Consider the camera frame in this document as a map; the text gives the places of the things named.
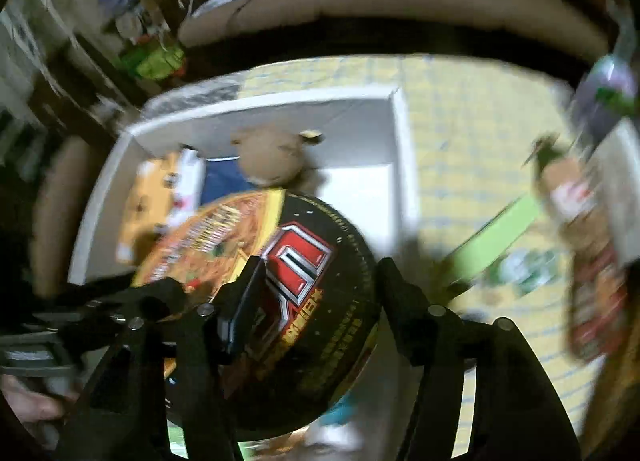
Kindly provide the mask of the person left hand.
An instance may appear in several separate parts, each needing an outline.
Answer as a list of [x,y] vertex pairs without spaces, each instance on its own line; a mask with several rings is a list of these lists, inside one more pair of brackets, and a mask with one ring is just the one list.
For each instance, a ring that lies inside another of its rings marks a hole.
[[21,423],[47,422],[66,415],[66,403],[74,403],[79,394],[73,389],[53,396],[29,389],[17,377],[1,375],[1,392]]

